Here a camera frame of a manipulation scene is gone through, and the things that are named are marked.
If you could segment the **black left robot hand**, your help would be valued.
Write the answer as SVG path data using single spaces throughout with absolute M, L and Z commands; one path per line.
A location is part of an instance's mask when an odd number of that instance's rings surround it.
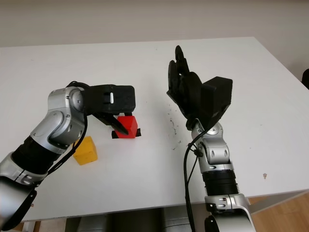
M 114 130 L 124 134 L 129 135 L 128 130 L 124 127 L 121 122 L 117 120 L 117 118 L 114 117 L 113 114 L 108 113 L 93 113 L 93 116 L 97 118 L 99 121 L 104 123 L 107 126 L 111 126 Z

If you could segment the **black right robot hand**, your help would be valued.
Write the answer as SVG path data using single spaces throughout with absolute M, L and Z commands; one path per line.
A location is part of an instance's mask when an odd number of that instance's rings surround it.
M 186 128 L 192 130 L 196 124 L 202 82 L 198 75 L 189 71 L 182 48 L 175 48 L 175 60 L 169 62 L 167 95 L 178 105 L 187 119 Z

